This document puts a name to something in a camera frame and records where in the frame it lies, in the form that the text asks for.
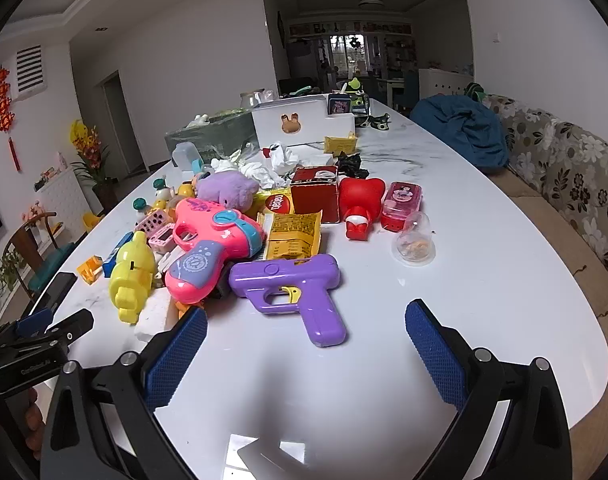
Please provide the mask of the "person left hand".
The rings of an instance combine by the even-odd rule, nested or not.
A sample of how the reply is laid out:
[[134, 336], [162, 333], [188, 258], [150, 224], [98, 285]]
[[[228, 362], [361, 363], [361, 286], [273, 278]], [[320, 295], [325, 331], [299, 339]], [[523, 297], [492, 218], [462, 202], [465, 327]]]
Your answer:
[[38, 392], [35, 388], [30, 388], [28, 394], [28, 408], [25, 412], [25, 424], [28, 428], [26, 435], [26, 445], [32, 452], [36, 460], [41, 460], [41, 450], [43, 443], [43, 434], [46, 424], [43, 421], [43, 415], [37, 405]]

